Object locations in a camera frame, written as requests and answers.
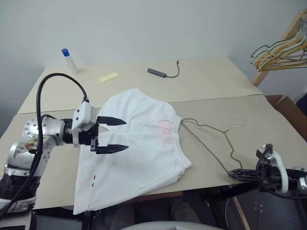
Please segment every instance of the hanger hook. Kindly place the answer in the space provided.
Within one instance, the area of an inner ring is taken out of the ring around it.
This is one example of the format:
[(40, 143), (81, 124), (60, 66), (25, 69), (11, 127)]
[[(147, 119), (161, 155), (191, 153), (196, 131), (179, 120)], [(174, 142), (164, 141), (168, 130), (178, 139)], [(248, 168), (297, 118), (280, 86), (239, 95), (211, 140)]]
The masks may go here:
[(235, 116), (232, 116), (232, 117), (240, 117), (240, 118), (243, 120), (243, 123), (242, 123), (240, 126), (232, 126), (230, 129), (233, 129), (233, 128), (241, 128), (241, 127), (243, 127), (243, 126), (245, 125), (246, 120), (245, 120), (244, 117), (242, 117), (242, 116), (240, 116), (240, 115), (235, 115)]

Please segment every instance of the blue cap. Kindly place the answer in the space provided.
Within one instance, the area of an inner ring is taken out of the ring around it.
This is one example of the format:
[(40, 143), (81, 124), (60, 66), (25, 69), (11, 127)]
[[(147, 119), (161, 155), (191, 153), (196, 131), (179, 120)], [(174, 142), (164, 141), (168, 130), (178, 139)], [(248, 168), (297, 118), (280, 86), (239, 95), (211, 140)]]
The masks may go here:
[(65, 57), (68, 57), (69, 56), (69, 52), (68, 52), (68, 49), (62, 49), (62, 53)]

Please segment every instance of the table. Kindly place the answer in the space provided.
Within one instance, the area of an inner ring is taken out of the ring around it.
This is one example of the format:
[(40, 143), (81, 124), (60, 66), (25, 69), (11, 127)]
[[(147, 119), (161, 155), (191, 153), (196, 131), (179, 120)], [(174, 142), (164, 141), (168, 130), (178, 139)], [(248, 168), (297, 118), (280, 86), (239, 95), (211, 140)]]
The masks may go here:
[[(258, 160), (255, 155), (256, 149), (265, 143), (273, 144), (274, 149), (281, 155), (285, 167), (307, 165), (306, 142), (262, 95), (171, 104), (182, 118), (193, 117), (201, 124), (206, 123), (219, 129), (227, 129), (242, 123), (237, 117), (232, 117), (233, 115), (244, 117), (246, 124), (228, 133), (235, 148), (234, 156), (242, 161), (244, 168), (255, 168)], [(54, 111), (49, 114), (56, 118), (70, 118), (73, 110)], [(20, 137), (25, 122), (34, 117), (34, 113), (17, 114), (14, 117), (0, 140), (2, 165), (5, 164), (11, 145)], [(228, 170), (239, 167), (238, 163), (230, 159), (230, 147), (222, 135), (207, 128), (198, 129), (189, 122), (187, 125), (208, 144)], [(192, 162), (192, 166), (185, 171), (178, 182), (151, 194), (232, 183), (212, 155), (182, 126), (179, 129), (179, 136), (183, 152)], [(35, 208), (73, 205), (78, 155), (78, 149), (74, 149), (72, 145), (54, 148), (37, 191)]]
[[(241, 97), (261, 94), (228, 57), (180, 60), (177, 78), (161, 78), (147, 73), (148, 68), (176, 75), (176, 60), (130, 64), (80, 65), (73, 75), (68, 67), (48, 67), (27, 96), (19, 114), (36, 111), (36, 91), (42, 78), (62, 72), (73, 76), (87, 91), (92, 106), (100, 108), (106, 100), (132, 88), (165, 102), (183, 102), (214, 98)], [(119, 77), (101, 83), (99, 78), (116, 72)], [(71, 81), (53, 77), (45, 84), (41, 96), (41, 111), (61, 111), (79, 107), (83, 96)]]

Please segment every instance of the white garment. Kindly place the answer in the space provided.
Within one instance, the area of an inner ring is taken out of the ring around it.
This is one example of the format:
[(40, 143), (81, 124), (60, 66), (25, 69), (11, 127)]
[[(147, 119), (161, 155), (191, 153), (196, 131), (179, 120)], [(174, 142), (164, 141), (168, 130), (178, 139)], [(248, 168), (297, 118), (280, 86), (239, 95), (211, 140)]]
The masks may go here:
[(128, 90), (110, 98), (99, 116), (112, 116), (126, 125), (107, 126), (99, 145), (129, 146), (113, 154), (90, 152), (82, 146), (75, 190), (74, 214), (106, 208), (176, 182), (191, 166), (183, 154), (173, 107)]

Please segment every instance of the black cable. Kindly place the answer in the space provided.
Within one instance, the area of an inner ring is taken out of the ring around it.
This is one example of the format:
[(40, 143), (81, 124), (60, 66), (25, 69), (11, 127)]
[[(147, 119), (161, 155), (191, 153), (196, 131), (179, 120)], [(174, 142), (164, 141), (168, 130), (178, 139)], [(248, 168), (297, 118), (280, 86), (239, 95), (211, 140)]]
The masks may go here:
[(65, 78), (68, 78), (70, 80), (72, 80), (74, 83), (76, 83), (79, 88), (81, 89), (82, 93), (83, 93), (83, 101), (88, 101), (87, 99), (87, 94), (84, 90), (84, 88), (82, 87), (82, 85), (77, 82), (74, 78), (64, 74), (64, 73), (52, 73), (49, 74), (47, 76), (45, 76), (42, 81), (40, 82), (38, 89), (37, 89), (37, 93), (36, 93), (36, 117), (37, 117), (37, 128), (38, 128), (38, 142), (37, 142), (37, 147), (36, 147), (36, 153), (34, 155), (32, 164), (31, 164), (31, 168), (30, 168), (30, 172), (29, 175), (27, 177), (27, 179), (25, 180), (25, 182), (23, 183), (23, 185), (19, 188), (19, 190), (16, 192), (16, 194), (13, 196), (13, 198), (11, 199), (11, 201), (2, 209), (0, 210), (0, 220), (3, 218), (4, 214), (10, 209), (10, 207), (17, 201), (17, 199), (19, 198), (19, 196), (22, 194), (23, 190), (28, 186), (28, 184), (31, 182), (32, 177), (35, 174), (35, 171), (37, 170), (40, 158), (43, 154), (43, 128), (42, 128), (42, 120), (45, 116), (49, 116), (52, 117), (50, 115), (43, 115), (41, 116), (41, 93), (42, 93), (42, 89), (43, 86), (45, 84), (45, 82), (49, 79), (52, 78), (54, 76), (63, 76)]
[(177, 61), (177, 68), (178, 68), (178, 74), (177, 74), (176, 76), (170, 77), (170, 76), (167, 76), (167, 75), (166, 75), (166, 77), (167, 77), (167, 78), (175, 78), (175, 77), (178, 77), (178, 75), (179, 75), (179, 61)]
[(264, 183), (260, 180), (259, 178), (259, 167), (260, 167), (260, 164), (262, 162), (262, 160), (264, 159), (264, 156), (265, 154), (268, 152), (268, 151), (271, 151), (272, 150), (272, 147), (273, 145), (272, 144), (268, 144), (266, 147), (265, 147), (265, 151), (263, 152), (263, 154), (261, 155), (261, 157), (259, 158), (258, 162), (257, 162), (257, 165), (256, 165), (256, 177), (257, 177), (257, 180), (258, 180), (258, 183), (261, 187), (263, 187), (268, 193), (271, 193), (272, 195), (274, 196), (278, 196), (280, 198), (284, 198), (284, 199), (292, 199), (292, 200), (301, 200), (301, 199), (307, 199), (307, 196), (288, 196), (288, 195), (281, 195), (281, 194), (278, 194), (276, 192), (273, 192), (271, 191), (270, 189), (268, 189)]

